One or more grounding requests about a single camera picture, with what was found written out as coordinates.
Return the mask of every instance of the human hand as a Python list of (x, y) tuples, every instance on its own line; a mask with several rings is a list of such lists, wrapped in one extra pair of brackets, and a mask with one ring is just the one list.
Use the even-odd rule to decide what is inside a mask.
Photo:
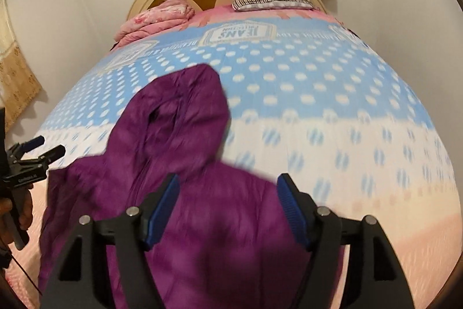
[[(33, 185), (27, 187), (25, 197), (24, 197), (24, 204), (23, 204), (23, 211), (22, 214), (19, 216), (19, 223), (21, 229), (26, 231), (32, 224), (32, 196), (29, 189), (32, 189)], [(13, 208), (13, 204), (11, 200), (8, 198), (1, 198), (0, 199), (0, 239), (3, 241), (4, 245), (11, 244), (13, 240), (13, 235), (10, 231), (6, 228), (6, 224), (3, 221), (3, 215), (10, 212)]]

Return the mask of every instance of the blue gripper pad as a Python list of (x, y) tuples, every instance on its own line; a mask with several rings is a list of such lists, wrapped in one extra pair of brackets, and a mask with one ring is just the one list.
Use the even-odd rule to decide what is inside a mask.
[(282, 174), (278, 177), (276, 184), (278, 198), (296, 242), (300, 243), (305, 248), (308, 248), (310, 245), (310, 239), (307, 235), (307, 219), (295, 198), (295, 196), (299, 194), (299, 191), (292, 181), (287, 181), (286, 177), (289, 176)]
[(165, 188), (162, 186), (160, 188), (163, 190), (161, 198), (158, 199), (159, 202), (148, 220), (147, 234), (144, 240), (148, 250), (161, 241), (180, 193), (180, 182), (177, 175), (171, 176)]

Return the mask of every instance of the bedspread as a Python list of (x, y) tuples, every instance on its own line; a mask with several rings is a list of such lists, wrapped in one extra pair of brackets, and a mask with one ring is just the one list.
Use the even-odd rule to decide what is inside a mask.
[[(407, 83), (319, 12), (213, 10), (129, 44), (58, 104), (39, 132), (43, 149), (66, 146), (55, 167), (101, 153), (136, 92), (160, 75), (203, 62), (220, 74), (231, 111), (222, 159), (272, 181), (289, 172), (301, 191), (341, 216), (375, 215), (416, 308), (425, 308), (462, 247), (451, 161)], [(18, 281), (19, 271), (8, 276)]]

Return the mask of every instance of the folded pink blanket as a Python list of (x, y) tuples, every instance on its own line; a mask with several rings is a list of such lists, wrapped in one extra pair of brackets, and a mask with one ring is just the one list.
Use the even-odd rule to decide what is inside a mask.
[(166, 0), (122, 24), (114, 37), (118, 43), (114, 49), (186, 23), (193, 16), (194, 9), (185, 0)]

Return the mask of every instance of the black clamp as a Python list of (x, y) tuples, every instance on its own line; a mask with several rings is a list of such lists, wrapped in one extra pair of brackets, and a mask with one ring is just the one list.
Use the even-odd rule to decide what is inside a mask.
[(170, 174), (140, 206), (129, 207), (117, 218), (94, 221), (81, 216), (55, 263), (41, 308), (114, 308), (106, 245), (115, 245), (128, 307), (165, 309), (144, 252), (161, 240), (179, 193), (178, 176)]
[(277, 191), (296, 240), (312, 253), (292, 308), (330, 307), (342, 245), (350, 245), (350, 253), (340, 309), (414, 308), (400, 262), (374, 216), (340, 218), (301, 193), (288, 174), (278, 178)]
[(19, 224), (27, 186), (46, 179), (48, 166), (63, 157), (66, 149), (59, 145), (38, 159), (22, 160), (25, 153), (45, 143), (43, 136), (38, 136), (5, 150), (5, 108), (0, 109), (0, 138), (0, 198), (9, 198), (13, 204), (12, 210), (3, 215), (3, 220), (13, 235), (16, 248), (21, 250), (29, 242), (29, 235)]

